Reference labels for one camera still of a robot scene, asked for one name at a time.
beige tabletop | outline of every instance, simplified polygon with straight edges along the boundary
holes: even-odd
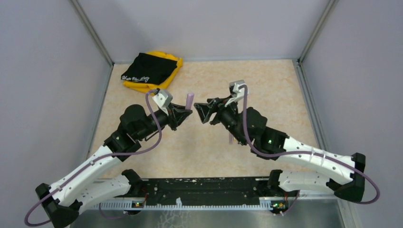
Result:
[[[122,85],[120,76],[129,66],[115,65],[113,69],[91,153],[116,130],[128,106],[140,104],[149,114],[145,95]],[[291,60],[185,62],[168,90],[175,104],[184,105],[189,92],[195,93],[195,102],[206,102],[207,98],[227,97],[229,82],[241,79],[250,90],[248,106],[267,117],[268,126],[316,146]],[[169,127],[163,130],[162,141],[154,150],[129,157],[103,177],[115,177],[126,169],[135,170],[142,178],[268,176],[273,169],[306,170],[291,163],[258,158],[248,146],[229,145],[224,126],[202,124],[192,109],[193,114],[177,131]],[[141,149],[156,140],[157,135],[141,142]]]

robotic arm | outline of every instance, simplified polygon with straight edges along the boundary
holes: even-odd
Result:
[[[171,103],[172,98],[168,91],[158,90],[153,100],[159,110],[154,115],[161,129],[169,126],[175,131],[192,110]],[[157,133],[158,126],[152,115],[147,116],[141,105],[131,105],[120,116],[117,130],[90,158],[60,180],[50,185],[40,184],[35,189],[40,199],[57,190],[42,202],[54,227],[65,227],[86,209],[116,196],[144,197],[142,180],[133,170],[125,170],[122,175],[103,183],[94,181],[108,169],[124,162],[129,157],[125,154],[138,151],[140,141],[147,141]]]
[[[352,202],[362,200],[365,189],[364,177],[339,163],[345,163],[364,172],[365,156],[363,154],[343,156],[306,145],[284,132],[267,127],[267,118],[253,107],[246,109],[247,120],[243,121],[243,112],[238,113],[238,101],[245,96],[243,85],[245,85],[243,80],[232,82],[230,96],[207,99],[207,103],[195,103],[194,107],[203,124],[207,123],[211,115],[215,113],[210,124],[224,125],[241,145],[247,144],[243,131],[243,123],[246,123],[248,136],[253,141],[253,146],[263,155],[257,154],[258,157],[293,162],[315,171],[273,170],[268,182],[271,190],[278,191],[279,194],[294,190],[318,190],[334,193],[337,197]],[[321,154],[322,157],[314,156],[314,154]]]

zip tie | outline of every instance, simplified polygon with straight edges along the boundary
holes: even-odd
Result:
[[[326,159],[326,154],[323,154],[323,158],[322,158],[322,161],[320,162],[320,166],[323,166],[323,163],[325,163],[325,159]]]
[[[315,155],[315,150],[314,150],[313,147],[311,147],[311,158],[309,159],[309,161],[312,160],[312,158],[314,157],[314,155]]]

yellow bag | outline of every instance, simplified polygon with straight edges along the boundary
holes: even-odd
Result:
[[[176,61],[176,69],[172,72],[172,74],[164,82],[162,82],[159,85],[148,84],[148,83],[137,83],[137,82],[130,82],[130,81],[124,81],[123,85],[128,88],[142,92],[142,93],[147,93],[148,91],[150,91],[152,89],[156,89],[156,88],[166,89],[168,87],[168,85],[171,83],[171,81],[173,80],[173,78],[175,77],[176,73],[179,71],[179,68],[182,67],[182,65],[183,65],[182,58],[178,58],[178,57],[175,57],[173,55],[170,55],[170,54],[167,54],[167,53],[164,53],[161,51],[152,51],[152,52],[147,52],[146,54],[174,60],[174,61]]]

gray wall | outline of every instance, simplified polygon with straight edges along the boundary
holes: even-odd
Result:
[[[364,228],[403,222],[402,59],[403,1],[354,0],[337,4],[303,64],[330,149],[365,154],[381,189],[356,206]]]
[[[328,0],[80,0],[113,61],[297,58]]]
[[[2,1],[1,227],[25,227],[36,186],[83,161],[108,71],[67,0]],[[46,219],[39,208],[30,221]]]

